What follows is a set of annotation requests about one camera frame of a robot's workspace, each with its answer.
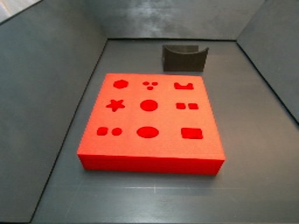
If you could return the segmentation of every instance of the gray wall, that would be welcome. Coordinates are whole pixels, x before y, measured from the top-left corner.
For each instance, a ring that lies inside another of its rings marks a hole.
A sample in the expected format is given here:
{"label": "gray wall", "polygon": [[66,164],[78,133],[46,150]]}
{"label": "gray wall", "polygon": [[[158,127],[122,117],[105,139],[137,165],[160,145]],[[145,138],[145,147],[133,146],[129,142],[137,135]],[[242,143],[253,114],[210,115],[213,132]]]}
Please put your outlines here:
{"label": "gray wall", "polygon": [[264,0],[86,0],[109,38],[232,39]]}
{"label": "gray wall", "polygon": [[299,122],[299,1],[265,1],[237,43]]}
{"label": "gray wall", "polygon": [[0,26],[0,222],[31,218],[105,42],[82,0]]}

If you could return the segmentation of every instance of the red foam block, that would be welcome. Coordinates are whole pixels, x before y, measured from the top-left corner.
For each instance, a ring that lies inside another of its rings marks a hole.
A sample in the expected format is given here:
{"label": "red foam block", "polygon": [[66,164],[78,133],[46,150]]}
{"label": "red foam block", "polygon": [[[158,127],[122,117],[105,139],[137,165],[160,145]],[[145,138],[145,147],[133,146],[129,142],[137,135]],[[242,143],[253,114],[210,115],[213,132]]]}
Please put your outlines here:
{"label": "red foam block", "polygon": [[109,73],[77,155],[86,170],[217,174],[225,156],[201,77]]}

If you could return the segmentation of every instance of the red box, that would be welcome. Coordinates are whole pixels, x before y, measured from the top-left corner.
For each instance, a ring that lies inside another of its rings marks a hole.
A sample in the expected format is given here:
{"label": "red box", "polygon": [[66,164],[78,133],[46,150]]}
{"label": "red box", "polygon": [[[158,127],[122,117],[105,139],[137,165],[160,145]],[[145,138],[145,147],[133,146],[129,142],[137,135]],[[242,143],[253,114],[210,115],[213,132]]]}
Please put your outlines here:
{"label": "red box", "polygon": [[86,170],[217,174],[225,156],[201,77],[109,73],[77,155]]}

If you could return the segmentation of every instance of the black object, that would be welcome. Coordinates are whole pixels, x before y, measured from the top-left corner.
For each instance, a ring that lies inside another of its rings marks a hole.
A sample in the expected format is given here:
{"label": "black object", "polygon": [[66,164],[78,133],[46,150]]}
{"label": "black object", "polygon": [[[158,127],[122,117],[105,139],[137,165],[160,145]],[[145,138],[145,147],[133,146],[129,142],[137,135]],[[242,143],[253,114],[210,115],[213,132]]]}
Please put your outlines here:
{"label": "black object", "polygon": [[162,70],[165,72],[202,72],[209,48],[198,52],[196,45],[162,46]]}

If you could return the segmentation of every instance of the circular hole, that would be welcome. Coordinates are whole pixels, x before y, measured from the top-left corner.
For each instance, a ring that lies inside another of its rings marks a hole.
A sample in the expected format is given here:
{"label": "circular hole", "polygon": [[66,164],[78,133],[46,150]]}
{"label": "circular hole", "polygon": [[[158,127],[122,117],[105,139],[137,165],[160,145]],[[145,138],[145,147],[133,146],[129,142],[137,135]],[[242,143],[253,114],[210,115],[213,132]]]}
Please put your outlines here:
{"label": "circular hole", "polygon": [[136,134],[142,138],[153,138],[158,135],[158,130],[154,127],[142,127],[136,131]]}
{"label": "circular hole", "polygon": [[121,133],[122,133],[122,130],[119,128],[111,129],[111,135],[113,136],[118,136],[118,135],[121,135]]}
{"label": "circular hole", "polygon": [[141,101],[140,108],[144,111],[154,111],[157,109],[157,102],[153,100]]}
{"label": "circular hole", "polygon": [[106,127],[98,127],[97,128],[97,135],[103,136],[107,133],[107,128]]}

